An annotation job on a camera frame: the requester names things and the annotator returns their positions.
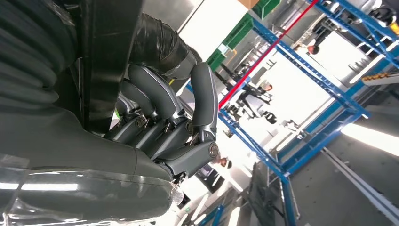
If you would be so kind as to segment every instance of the black panel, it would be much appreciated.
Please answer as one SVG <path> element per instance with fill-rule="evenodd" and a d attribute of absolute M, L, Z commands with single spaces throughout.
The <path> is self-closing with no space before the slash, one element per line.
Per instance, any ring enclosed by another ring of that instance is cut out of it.
<path fill-rule="evenodd" d="M 83 0 L 83 126 L 108 131 L 126 69 L 141 0 Z"/>

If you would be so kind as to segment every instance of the metal screw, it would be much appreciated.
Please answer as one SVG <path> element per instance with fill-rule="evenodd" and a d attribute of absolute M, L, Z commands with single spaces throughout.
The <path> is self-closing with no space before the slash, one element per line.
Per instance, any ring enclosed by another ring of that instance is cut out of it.
<path fill-rule="evenodd" d="M 215 158 L 218 153 L 219 153 L 219 147 L 217 146 L 217 144 L 215 143 L 211 144 L 211 146 L 209 147 L 209 155 L 212 158 Z"/>
<path fill-rule="evenodd" d="M 186 123 L 186 130 L 189 132 L 189 134 L 192 134 L 192 122 L 191 122 L 191 120 Z"/>
<path fill-rule="evenodd" d="M 143 117 L 140 117 L 136 120 L 136 126 L 139 128 L 143 127 L 145 125 L 145 123 L 146 123 L 146 120 Z"/>

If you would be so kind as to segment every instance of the man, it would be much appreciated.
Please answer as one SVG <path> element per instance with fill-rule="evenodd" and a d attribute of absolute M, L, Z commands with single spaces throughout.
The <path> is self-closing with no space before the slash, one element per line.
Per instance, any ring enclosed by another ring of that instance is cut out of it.
<path fill-rule="evenodd" d="M 228 158 L 221 158 L 220 154 L 218 154 L 211 164 L 220 164 L 223 167 L 227 167 L 227 169 L 230 169 L 233 166 L 232 162 Z"/>

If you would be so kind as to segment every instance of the plastic wrap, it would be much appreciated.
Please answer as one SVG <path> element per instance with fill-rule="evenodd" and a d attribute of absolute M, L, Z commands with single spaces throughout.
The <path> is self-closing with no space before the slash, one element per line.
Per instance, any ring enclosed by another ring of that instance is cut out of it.
<path fill-rule="evenodd" d="M 170 75 L 189 53 L 190 48 L 169 25 L 147 14 L 141 15 L 130 54 L 132 63 Z"/>
<path fill-rule="evenodd" d="M 169 181 L 86 169 L 1 164 L 0 175 L 0 223 L 6 226 L 139 225 L 183 196 Z"/>

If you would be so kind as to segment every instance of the transparent plastic film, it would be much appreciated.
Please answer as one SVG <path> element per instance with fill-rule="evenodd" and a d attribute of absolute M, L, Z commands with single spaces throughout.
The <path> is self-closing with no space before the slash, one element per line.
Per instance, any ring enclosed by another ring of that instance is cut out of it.
<path fill-rule="evenodd" d="M 83 169 L 0 166 L 0 224 L 142 225 L 183 193 L 169 181 Z"/>

